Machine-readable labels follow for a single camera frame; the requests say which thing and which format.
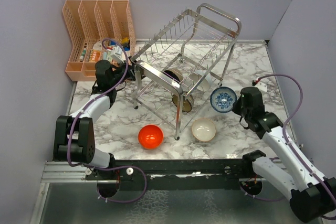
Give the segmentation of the blue and white bowl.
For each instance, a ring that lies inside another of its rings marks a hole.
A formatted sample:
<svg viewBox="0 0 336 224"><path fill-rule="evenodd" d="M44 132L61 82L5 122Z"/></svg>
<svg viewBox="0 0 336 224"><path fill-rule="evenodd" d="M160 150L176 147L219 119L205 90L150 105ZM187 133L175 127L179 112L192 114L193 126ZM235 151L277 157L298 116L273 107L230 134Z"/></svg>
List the blue and white bowl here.
<svg viewBox="0 0 336 224"><path fill-rule="evenodd" d="M230 112L236 101L237 95L235 91L229 87L218 87L210 96L212 108L219 113Z"/></svg>

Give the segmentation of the beige speckled bowl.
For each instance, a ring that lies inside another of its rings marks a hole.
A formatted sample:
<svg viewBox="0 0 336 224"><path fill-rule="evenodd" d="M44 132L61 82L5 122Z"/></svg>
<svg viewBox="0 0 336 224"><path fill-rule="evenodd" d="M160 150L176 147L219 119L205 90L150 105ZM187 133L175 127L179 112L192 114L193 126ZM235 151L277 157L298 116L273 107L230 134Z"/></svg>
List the beige speckled bowl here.
<svg viewBox="0 0 336 224"><path fill-rule="evenodd" d="M200 142L209 142L216 135L216 127L209 119L197 119L192 125L192 134Z"/></svg>

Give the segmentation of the dark patterned cream-inside bowl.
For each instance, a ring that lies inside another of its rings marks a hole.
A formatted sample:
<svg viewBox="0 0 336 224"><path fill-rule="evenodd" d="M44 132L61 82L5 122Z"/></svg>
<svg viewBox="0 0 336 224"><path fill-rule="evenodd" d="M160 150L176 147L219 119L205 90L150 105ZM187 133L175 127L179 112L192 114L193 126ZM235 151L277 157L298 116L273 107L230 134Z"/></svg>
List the dark patterned cream-inside bowl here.
<svg viewBox="0 0 336 224"><path fill-rule="evenodd" d="M178 97L176 95L173 95L172 102L176 107L178 105L177 100L178 100ZM189 113L192 111L193 107L194 107L194 98L192 95L190 95L188 98L183 99L183 106L182 106L183 112Z"/></svg>

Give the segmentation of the black bowl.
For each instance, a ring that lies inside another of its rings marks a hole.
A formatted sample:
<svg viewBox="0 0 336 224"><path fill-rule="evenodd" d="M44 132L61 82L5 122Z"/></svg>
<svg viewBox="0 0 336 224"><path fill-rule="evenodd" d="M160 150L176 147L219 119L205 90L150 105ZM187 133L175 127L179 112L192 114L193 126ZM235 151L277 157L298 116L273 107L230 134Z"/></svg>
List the black bowl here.
<svg viewBox="0 0 336 224"><path fill-rule="evenodd" d="M183 81L182 73L175 68L170 68L163 71L168 77L174 79L176 82L181 83Z"/></svg>

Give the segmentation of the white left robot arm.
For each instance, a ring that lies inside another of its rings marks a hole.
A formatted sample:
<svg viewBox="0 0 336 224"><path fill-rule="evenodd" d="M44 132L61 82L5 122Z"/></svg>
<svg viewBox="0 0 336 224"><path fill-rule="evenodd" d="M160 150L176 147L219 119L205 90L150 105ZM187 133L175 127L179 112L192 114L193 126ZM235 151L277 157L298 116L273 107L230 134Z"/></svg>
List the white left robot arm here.
<svg viewBox="0 0 336 224"><path fill-rule="evenodd" d="M56 120L53 156L72 167L95 167L102 178L110 179L116 172L115 159L111 153L96 149L94 123L115 103L117 86L127 80L135 81L134 66L126 62L114 66L100 60L95 64L95 76L88 102Z"/></svg>

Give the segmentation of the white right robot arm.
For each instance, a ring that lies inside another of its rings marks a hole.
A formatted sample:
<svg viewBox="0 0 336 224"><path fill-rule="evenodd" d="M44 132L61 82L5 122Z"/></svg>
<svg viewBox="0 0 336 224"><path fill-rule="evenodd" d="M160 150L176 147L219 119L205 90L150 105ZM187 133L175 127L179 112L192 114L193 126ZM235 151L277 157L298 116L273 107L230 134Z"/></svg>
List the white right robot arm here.
<svg viewBox="0 0 336 224"><path fill-rule="evenodd" d="M266 112L262 93L246 87L233 105L233 112L276 153L286 170L276 166L260 150L243 156L241 171L246 177L260 175L289 201L295 216L304 223L335 210L335 178L327 178L288 136L285 125Z"/></svg>

